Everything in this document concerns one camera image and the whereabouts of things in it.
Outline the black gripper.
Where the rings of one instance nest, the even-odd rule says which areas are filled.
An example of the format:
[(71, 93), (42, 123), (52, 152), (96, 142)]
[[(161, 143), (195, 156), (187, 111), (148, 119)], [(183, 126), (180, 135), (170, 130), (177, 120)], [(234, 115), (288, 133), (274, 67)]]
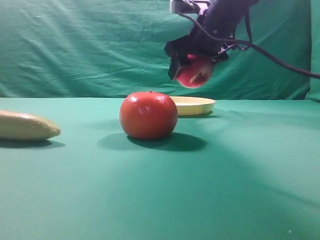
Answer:
[[(250, 7), (257, 3), (257, 0), (211, 0), (202, 15), (177, 14), (191, 20), (193, 26), (187, 35), (168, 41), (164, 47), (171, 57), (169, 78), (176, 81), (182, 71), (192, 65), (188, 55), (213, 57), (212, 61), (219, 63), (229, 59), (228, 51), (235, 50), (236, 45), (249, 47), (252, 44)], [(249, 41), (236, 39), (236, 28), (242, 19), (245, 19)]]

